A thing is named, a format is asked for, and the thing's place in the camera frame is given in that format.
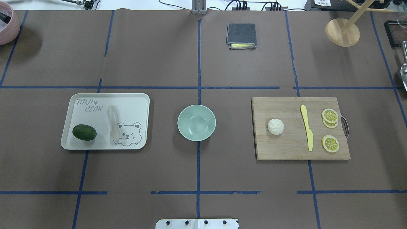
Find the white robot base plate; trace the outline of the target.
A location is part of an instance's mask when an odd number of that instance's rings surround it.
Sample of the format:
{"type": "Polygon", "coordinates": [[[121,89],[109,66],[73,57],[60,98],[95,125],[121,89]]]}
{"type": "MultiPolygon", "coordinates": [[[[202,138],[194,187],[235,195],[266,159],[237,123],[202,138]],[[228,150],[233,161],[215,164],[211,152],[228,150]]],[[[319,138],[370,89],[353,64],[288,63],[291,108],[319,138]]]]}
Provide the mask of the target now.
{"type": "Polygon", "coordinates": [[[238,219],[161,219],[156,229],[239,229],[238,219]]]}

